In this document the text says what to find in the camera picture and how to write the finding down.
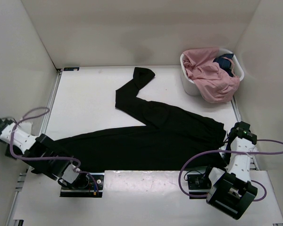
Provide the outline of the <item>black trousers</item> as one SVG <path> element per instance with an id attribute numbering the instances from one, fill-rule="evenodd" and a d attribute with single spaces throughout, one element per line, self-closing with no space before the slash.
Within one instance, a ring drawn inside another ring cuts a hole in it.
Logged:
<path id="1" fill-rule="evenodd" d="M 133 78 L 116 90 L 116 109 L 141 126 L 104 129 L 59 139 L 88 172 L 106 170 L 180 170 L 225 167 L 216 150 L 224 143 L 224 125 L 177 106 L 138 98 L 155 74 L 136 67 Z"/>

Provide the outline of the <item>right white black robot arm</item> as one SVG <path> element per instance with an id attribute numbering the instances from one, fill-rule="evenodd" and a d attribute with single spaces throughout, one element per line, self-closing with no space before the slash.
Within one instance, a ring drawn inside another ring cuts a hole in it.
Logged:
<path id="1" fill-rule="evenodd" d="M 248 123 L 235 123 L 228 135 L 225 150 L 239 153 L 225 153 L 224 160 L 228 168 L 214 167 L 202 177 L 204 186 L 210 188 L 207 204 L 235 220 L 241 218 L 258 193 L 258 189 L 251 184 L 249 154 L 256 143 L 257 136 L 251 133 Z"/>

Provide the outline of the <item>navy blue garment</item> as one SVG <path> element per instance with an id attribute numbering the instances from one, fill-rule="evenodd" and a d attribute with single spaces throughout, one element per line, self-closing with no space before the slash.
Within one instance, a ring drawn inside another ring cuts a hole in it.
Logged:
<path id="1" fill-rule="evenodd" d="M 223 54 L 214 59 L 213 62 L 218 63 L 219 67 L 226 71 L 230 77 L 234 77 L 234 54 Z"/>

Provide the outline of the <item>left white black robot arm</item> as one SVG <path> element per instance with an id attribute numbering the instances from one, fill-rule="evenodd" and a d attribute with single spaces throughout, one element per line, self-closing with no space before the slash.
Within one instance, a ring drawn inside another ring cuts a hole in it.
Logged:
<path id="1" fill-rule="evenodd" d="M 80 170 L 80 162 L 45 134 L 31 135 L 15 122 L 0 118 L 0 142 L 7 144 L 5 156 L 19 159 L 33 168 L 32 173 L 44 174 L 62 187 L 84 189 L 94 181 L 89 173 Z"/>

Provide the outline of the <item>white front cover board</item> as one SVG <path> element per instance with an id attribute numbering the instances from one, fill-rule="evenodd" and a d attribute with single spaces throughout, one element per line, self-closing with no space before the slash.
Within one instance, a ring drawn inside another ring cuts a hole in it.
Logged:
<path id="1" fill-rule="evenodd" d="M 66 198 L 45 176 L 27 173 L 14 219 L 26 226 L 271 226 L 283 223 L 269 177 L 252 171 L 267 197 L 252 203 L 239 220 L 191 200 L 176 171 L 107 171 L 100 198 Z"/>

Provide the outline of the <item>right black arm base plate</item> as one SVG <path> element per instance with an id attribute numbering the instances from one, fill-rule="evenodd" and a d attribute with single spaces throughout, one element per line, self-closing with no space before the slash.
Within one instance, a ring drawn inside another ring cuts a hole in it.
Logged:
<path id="1" fill-rule="evenodd" d="M 239 195 L 233 189 L 235 176 L 226 172 L 221 175 L 205 176 L 203 174 L 189 174 L 185 180 L 189 192 L 180 184 L 181 191 L 193 199 L 207 199 L 207 202 L 219 200 L 237 200 Z"/>

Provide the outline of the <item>aluminium rail frame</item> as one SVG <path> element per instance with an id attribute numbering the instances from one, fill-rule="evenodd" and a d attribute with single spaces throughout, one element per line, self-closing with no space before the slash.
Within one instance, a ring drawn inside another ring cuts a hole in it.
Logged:
<path id="1" fill-rule="evenodd" d="M 45 103 L 51 114 L 42 131 L 52 139 L 108 128 L 139 126 L 115 108 L 115 91 L 133 75 L 132 67 L 82 67 L 54 80 Z"/>

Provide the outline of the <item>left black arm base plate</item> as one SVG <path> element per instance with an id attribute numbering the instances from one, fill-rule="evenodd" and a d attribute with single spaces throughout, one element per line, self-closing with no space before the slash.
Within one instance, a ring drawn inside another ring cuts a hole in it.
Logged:
<path id="1" fill-rule="evenodd" d="M 72 184 L 60 178 L 58 180 L 58 184 L 61 186 L 60 197 L 101 198 L 105 173 L 92 173 L 92 176 L 96 183 L 86 174 L 80 175 Z"/>

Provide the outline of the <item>pink garment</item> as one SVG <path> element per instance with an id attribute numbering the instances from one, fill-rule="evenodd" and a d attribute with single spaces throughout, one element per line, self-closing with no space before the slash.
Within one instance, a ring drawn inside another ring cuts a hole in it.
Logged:
<path id="1" fill-rule="evenodd" d="M 209 103 L 231 101 L 240 84 L 237 75 L 230 77 L 218 63 L 213 62 L 218 52 L 219 47 L 196 48 L 183 52 L 186 57 L 183 65 L 187 76 L 193 80 L 203 99 Z"/>

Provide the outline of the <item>blue label sticker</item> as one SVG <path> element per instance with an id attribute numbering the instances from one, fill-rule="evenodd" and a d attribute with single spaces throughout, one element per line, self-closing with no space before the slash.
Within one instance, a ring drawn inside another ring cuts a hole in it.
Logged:
<path id="1" fill-rule="evenodd" d="M 79 67 L 65 67 L 63 71 L 79 71 Z"/>

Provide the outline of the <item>white laundry basket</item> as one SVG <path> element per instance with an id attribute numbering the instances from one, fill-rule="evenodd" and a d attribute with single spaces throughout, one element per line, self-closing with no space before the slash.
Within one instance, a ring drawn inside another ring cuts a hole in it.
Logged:
<path id="1" fill-rule="evenodd" d="M 240 78 L 240 81 L 242 81 L 244 79 L 244 71 L 243 71 L 236 55 L 228 49 L 219 48 L 219 52 L 217 54 L 217 57 L 224 55 L 224 54 L 233 54 L 233 57 L 232 57 L 232 60 L 234 62 L 233 72 L 235 73 L 235 75 L 237 75 Z M 183 65 L 183 61 L 184 61 L 185 58 L 186 57 L 182 53 L 180 55 L 180 65 L 181 65 L 181 69 L 182 69 L 181 81 L 182 81 L 182 84 L 183 84 L 183 89 L 190 96 L 199 96 L 200 95 L 199 89 L 197 88 L 197 86 L 195 85 L 193 80 L 191 80 L 187 76 L 186 69 Z"/>

